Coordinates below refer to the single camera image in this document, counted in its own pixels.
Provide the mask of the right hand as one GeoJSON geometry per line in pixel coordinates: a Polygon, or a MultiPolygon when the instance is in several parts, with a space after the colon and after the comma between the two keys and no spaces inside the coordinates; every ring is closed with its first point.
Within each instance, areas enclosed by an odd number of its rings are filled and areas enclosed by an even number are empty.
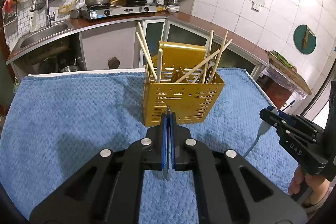
{"type": "Polygon", "coordinates": [[[306,182],[307,185],[312,189],[310,196],[304,201],[304,205],[311,207],[317,205],[322,201],[322,199],[327,195],[330,182],[324,178],[322,175],[303,174],[303,169],[299,165],[293,175],[293,178],[288,187],[288,193],[290,196],[293,194],[298,194],[301,189],[301,184],[306,182]]]}

